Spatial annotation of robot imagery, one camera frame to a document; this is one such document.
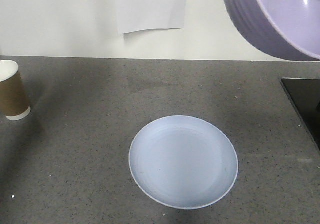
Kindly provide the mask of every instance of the gray countertop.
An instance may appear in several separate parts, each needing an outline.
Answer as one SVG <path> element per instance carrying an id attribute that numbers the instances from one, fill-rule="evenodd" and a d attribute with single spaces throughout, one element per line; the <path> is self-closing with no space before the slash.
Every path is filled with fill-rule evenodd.
<path id="1" fill-rule="evenodd" d="M 8 57 L 32 103 L 0 116 L 1 224 L 320 223 L 320 152 L 280 79 L 320 63 Z M 147 197 L 128 164 L 151 121 L 204 119 L 231 140 L 231 192 L 199 210 Z"/>

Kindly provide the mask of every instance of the lavender bowl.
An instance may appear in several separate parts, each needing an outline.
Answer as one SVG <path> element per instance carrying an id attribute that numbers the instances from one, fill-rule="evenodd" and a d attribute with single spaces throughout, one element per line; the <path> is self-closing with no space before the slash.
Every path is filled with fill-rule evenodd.
<path id="1" fill-rule="evenodd" d="M 260 51 L 290 61 L 320 60 L 320 0 L 224 0 L 233 24 Z"/>

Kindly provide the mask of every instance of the paper sheet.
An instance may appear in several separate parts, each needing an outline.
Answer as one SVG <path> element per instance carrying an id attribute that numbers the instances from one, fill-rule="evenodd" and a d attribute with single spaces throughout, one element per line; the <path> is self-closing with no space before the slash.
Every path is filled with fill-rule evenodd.
<path id="1" fill-rule="evenodd" d="M 184 27 L 186 0 L 116 0 L 118 32 Z"/>

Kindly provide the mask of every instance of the white plate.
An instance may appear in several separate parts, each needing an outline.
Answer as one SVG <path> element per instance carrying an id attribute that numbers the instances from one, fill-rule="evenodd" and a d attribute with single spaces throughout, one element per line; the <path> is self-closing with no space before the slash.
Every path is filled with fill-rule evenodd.
<path id="1" fill-rule="evenodd" d="M 146 125 L 129 152 L 131 174 L 150 198 L 176 209 L 199 209 L 233 187 L 238 158 L 214 125 L 190 116 L 167 116 Z"/>

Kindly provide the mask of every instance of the brown paper cup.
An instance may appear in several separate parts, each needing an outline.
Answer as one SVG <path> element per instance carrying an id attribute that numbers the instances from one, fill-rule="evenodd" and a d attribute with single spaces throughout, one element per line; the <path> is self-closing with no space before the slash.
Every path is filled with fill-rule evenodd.
<path id="1" fill-rule="evenodd" d="M 18 64 L 13 60 L 1 60 L 0 112 L 11 121 L 18 121 L 28 116 L 30 111 Z"/>

